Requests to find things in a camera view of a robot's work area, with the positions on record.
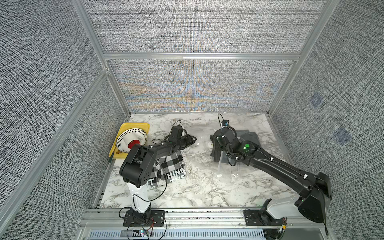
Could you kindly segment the clear vacuum bag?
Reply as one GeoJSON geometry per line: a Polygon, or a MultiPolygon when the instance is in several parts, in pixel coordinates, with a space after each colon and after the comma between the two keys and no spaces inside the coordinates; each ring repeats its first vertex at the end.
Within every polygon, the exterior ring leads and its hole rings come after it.
{"type": "Polygon", "coordinates": [[[230,166],[242,163],[262,170],[281,182],[288,182],[292,176],[288,165],[262,148],[257,133],[248,130],[238,133],[222,114],[218,114],[218,120],[220,129],[210,136],[215,158],[224,154],[230,166]]]}

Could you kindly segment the black white checkered cloth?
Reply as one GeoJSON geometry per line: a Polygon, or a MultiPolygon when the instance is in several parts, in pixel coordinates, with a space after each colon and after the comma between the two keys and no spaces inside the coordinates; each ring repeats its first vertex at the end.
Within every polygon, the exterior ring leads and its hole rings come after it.
{"type": "Polygon", "coordinates": [[[187,175],[185,163],[180,151],[158,159],[147,182],[148,189],[159,188],[184,179],[187,175]]]}

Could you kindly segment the black shirt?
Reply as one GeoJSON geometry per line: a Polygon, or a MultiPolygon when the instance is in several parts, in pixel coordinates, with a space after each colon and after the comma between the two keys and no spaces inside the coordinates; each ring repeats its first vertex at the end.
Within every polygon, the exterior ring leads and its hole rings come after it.
{"type": "Polygon", "coordinates": [[[240,130],[240,131],[237,131],[237,138],[239,139],[240,142],[250,141],[258,145],[259,147],[262,146],[259,136],[256,132],[250,132],[249,130],[240,130]]]}

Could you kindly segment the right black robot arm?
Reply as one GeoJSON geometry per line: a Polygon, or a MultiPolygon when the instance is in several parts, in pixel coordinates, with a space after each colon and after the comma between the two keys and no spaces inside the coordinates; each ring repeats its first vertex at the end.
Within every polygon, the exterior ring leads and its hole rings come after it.
{"type": "Polygon", "coordinates": [[[327,208],[332,199],[328,175],[322,172],[313,174],[296,168],[271,155],[256,143],[240,140],[230,128],[222,127],[217,130],[215,138],[230,159],[264,171],[299,195],[297,199],[269,199],[261,208],[261,214],[276,220],[304,217],[314,223],[326,222],[327,208]]]}

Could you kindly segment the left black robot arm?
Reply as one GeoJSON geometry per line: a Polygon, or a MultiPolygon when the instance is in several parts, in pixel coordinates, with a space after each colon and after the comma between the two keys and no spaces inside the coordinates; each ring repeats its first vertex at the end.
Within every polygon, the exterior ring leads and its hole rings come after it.
{"type": "Polygon", "coordinates": [[[187,134],[179,138],[170,138],[169,141],[163,141],[159,144],[145,146],[136,144],[133,146],[121,165],[120,176],[130,190],[132,209],[135,212],[148,215],[151,211],[147,182],[157,160],[182,151],[196,141],[196,137],[187,134]]]}

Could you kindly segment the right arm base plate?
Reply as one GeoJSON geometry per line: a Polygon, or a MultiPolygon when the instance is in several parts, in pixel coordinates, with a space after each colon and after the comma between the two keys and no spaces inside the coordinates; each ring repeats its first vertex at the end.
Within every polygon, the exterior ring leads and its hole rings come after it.
{"type": "Polygon", "coordinates": [[[244,209],[243,215],[247,226],[281,226],[285,223],[283,218],[274,219],[266,211],[259,209],[244,209]]]}

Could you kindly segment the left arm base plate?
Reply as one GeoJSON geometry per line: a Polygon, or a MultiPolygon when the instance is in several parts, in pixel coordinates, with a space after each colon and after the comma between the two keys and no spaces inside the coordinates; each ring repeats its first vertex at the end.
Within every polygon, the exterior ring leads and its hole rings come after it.
{"type": "Polygon", "coordinates": [[[165,223],[165,211],[148,210],[145,213],[139,213],[130,209],[126,211],[123,226],[124,227],[163,227],[165,223]]]}

